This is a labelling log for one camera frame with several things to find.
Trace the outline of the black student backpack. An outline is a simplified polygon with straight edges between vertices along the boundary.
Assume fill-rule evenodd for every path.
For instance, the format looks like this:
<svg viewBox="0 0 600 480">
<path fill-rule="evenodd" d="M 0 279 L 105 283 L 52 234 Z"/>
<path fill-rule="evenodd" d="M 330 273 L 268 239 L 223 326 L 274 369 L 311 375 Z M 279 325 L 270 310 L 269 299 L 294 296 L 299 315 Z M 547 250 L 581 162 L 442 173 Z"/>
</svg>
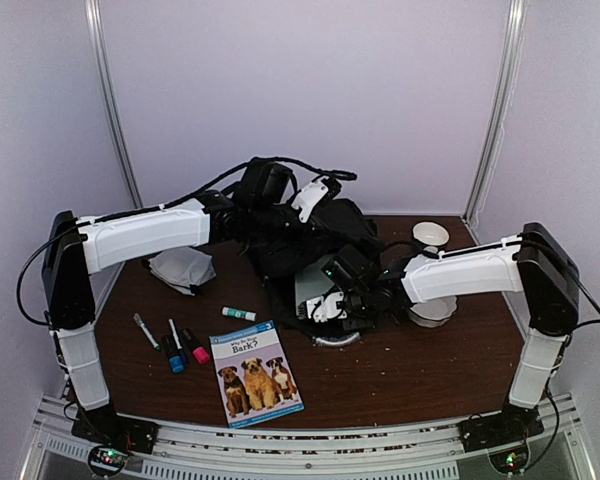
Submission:
<svg viewBox="0 0 600 480">
<path fill-rule="evenodd" d="M 335 327 L 319 327 L 296 317 L 293 292 L 297 272 L 343 247 L 355 247 L 365 259 L 375 259 L 383 246 L 375 222 L 349 199 L 317 207 L 307 222 L 286 205 L 246 214 L 242 224 L 246 254 L 265 288 L 271 313 L 286 328 L 311 336 L 335 336 Z"/>
</svg>

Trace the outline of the pale green book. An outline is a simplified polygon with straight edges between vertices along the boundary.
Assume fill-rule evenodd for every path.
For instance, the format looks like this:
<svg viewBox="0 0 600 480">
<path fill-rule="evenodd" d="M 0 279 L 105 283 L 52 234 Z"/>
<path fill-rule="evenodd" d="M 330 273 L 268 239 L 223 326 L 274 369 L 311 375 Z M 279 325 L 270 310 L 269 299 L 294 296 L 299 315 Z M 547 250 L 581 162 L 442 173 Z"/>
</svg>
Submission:
<svg viewBox="0 0 600 480">
<path fill-rule="evenodd" d="M 300 320 L 326 323 L 336 316 L 334 308 L 328 310 L 323 304 L 324 298 L 336 288 L 330 277 L 322 272 L 322 268 L 331 258 L 331 255 L 325 255 L 295 274 L 295 309 Z"/>
</svg>

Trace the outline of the dog picture book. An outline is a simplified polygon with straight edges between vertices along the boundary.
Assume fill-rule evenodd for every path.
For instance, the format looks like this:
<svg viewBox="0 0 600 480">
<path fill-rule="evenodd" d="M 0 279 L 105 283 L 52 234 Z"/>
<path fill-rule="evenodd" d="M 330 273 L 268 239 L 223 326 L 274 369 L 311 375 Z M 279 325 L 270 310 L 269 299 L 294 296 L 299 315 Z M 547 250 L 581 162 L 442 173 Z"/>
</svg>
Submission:
<svg viewBox="0 0 600 480">
<path fill-rule="evenodd" d="M 272 321 L 212 336 L 210 346 L 230 428 L 245 428 L 304 409 Z"/>
</svg>

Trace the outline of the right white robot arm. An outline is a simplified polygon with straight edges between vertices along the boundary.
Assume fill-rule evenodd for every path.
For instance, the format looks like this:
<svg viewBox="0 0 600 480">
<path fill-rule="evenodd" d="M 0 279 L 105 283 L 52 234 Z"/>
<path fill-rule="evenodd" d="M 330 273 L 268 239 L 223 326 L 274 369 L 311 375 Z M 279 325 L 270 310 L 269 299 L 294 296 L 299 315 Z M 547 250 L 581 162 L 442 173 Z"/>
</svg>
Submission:
<svg viewBox="0 0 600 480">
<path fill-rule="evenodd" d="M 584 327 L 579 298 L 588 290 L 579 269 L 540 223 L 500 241 L 451 252 L 421 250 L 386 268 L 343 247 L 321 269 L 332 286 L 304 301 L 316 323 L 366 318 L 452 296 L 521 292 L 529 311 L 529 331 L 500 413 L 476 424 L 510 442 L 529 429 L 567 343 Z"/>
</svg>

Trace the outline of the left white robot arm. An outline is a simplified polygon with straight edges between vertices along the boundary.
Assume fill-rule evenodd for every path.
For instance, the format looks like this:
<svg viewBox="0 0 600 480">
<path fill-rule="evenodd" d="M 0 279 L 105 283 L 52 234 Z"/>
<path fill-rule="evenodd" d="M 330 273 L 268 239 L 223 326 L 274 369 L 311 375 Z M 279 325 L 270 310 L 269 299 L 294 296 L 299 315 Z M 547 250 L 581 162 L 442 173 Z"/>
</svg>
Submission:
<svg viewBox="0 0 600 480">
<path fill-rule="evenodd" d="M 44 258 L 41 276 L 47 309 L 40 325 L 51 331 L 80 408 L 79 421 L 103 444 L 124 433 L 111 400 L 93 332 L 96 318 L 90 276 L 128 260 L 173 250 L 269 235 L 284 245 L 317 228 L 314 209 L 341 189 L 324 172 L 282 204 L 282 181 L 263 186 L 241 180 L 228 193 L 206 186 L 168 204 L 103 217 L 59 213 L 49 240 L 35 251 Z"/>
</svg>

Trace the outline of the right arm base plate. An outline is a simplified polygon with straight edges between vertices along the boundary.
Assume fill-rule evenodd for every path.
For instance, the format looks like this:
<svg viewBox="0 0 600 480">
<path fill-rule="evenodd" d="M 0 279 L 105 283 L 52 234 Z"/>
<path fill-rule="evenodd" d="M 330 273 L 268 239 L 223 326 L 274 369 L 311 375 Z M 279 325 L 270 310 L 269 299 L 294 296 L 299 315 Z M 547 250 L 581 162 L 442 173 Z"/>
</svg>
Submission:
<svg viewBox="0 0 600 480">
<path fill-rule="evenodd" d="M 538 418 L 528 419 L 504 413 L 469 418 L 461 421 L 457 427 L 465 452 L 523 442 L 529 436 L 544 432 L 544 426 Z"/>
</svg>

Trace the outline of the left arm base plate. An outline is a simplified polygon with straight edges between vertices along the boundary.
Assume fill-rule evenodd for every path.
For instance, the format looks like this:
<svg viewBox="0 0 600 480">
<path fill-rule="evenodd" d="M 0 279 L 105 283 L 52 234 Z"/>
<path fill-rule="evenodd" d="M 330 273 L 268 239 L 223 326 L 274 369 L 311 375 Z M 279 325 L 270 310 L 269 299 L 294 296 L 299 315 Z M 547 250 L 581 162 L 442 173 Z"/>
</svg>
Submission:
<svg viewBox="0 0 600 480">
<path fill-rule="evenodd" d="M 71 434 L 100 445 L 112 446 L 124 453 L 151 454 L 158 430 L 154 422 L 121 417 L 107 433 L 103 428 L 94 429 L 86 419 L 78 419 L 73 423 Z"/>
</svg>

